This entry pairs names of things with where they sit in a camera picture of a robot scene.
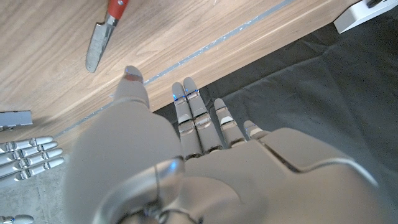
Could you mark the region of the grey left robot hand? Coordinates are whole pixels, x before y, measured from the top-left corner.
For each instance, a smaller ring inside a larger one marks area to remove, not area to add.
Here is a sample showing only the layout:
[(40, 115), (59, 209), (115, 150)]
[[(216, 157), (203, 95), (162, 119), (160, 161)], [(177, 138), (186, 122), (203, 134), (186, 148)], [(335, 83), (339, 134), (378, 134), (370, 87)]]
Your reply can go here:
[(395, 223), (352, 157), (300, 131), (211, 120), (191, 78), (172, 87), (178, 128), (149, 109), (140, 71), (78, 138), (64, 181), (71, 223)]

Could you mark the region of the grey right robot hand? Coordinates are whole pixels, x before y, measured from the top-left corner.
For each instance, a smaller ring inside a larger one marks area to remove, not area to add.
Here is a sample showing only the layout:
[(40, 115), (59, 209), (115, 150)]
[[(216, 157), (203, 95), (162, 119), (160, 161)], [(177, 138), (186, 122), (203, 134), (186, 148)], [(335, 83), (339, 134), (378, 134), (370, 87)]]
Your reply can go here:
[(1, 143), (1, 223), (33, 223), (40, 209), (35, 176), (64, 163), (52, 136)]

